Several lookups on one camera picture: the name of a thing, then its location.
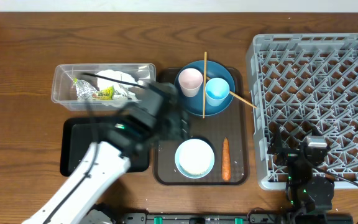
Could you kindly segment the pink plastic cup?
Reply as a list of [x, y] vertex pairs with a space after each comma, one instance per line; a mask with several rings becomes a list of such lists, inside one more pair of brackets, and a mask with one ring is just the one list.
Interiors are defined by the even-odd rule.
[[180, 72], [178, 82], [182, 93], [186, 97], [194, 97], [198, 94], [201, 85], [203, 84], [203, 75], [195, 68], [186, 68]]

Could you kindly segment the light blue bowl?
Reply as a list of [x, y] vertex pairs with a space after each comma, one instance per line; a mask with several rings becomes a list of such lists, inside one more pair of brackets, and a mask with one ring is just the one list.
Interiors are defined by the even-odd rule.
[[215, 156], [212, 147], [201, 139], [182, 142], [175, 152], [177, 170], [189, 179], [200, 179], [213, 169]]

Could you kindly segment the wooden chopstick diagonal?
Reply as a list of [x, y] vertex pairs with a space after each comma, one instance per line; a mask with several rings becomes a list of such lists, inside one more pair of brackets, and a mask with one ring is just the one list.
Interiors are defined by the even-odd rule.
[[233, 91], [229, 90], [229, 94], [232, 95], [233, 97], [237, 98], [238, 100], [244, 102], [245, 104], [247, 104], [247, 105], [249, 105], [249, 106], [251, 106], [251, 107], [253, 107], [253, 108], [255, 108], [255, 109], [257, 108], [255, 105], [253, 105], [253, 104], [250, 103], [249, 101], [243, 99], [241, 96], [235, 94]]

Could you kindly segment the orange carrot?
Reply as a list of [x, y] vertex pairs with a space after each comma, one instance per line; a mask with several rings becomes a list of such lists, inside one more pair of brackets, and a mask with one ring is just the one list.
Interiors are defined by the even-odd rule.
[[229, 151], [229, 141], [224, 138], [222, 150], [222, 178], [224, 181], [231, 179], [231, 159]]

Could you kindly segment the wooden chopstick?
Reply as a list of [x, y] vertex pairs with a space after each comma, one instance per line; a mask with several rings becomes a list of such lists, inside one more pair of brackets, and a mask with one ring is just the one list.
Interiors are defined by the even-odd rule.
[[204, 65], [203, 65], [203, 119], [206, 114], [206, 71], [207, 71], [208, 53], [204, 52]]

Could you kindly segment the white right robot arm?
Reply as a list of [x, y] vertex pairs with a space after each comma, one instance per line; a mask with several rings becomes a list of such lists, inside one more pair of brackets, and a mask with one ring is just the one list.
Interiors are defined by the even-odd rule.
[[297, 146], [285, 146], [283, 127], [275, 126], [268, 154], [276, 156], [278, 166], [288, 168], [287, 198], [302, 213], [320, 213], [332, 209], [334, 182], [327, 177], [314, 176], [313, 167], [324, 162], [330, 147], [315, 128]]

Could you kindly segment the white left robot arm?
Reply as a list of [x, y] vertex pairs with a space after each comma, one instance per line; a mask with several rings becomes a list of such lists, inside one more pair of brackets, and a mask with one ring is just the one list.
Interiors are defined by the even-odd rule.
[[71, 176], [54, 196], [26, 223], [79, 223], [94, 203], [131, 166], [131, 160], [149, 152], [162, 140], [189, 138], [188, 114], [177, 88], [171, 83], [151, 82], [144, 99], [127, 103], [103, 124], [89, 117], [94, 141]]

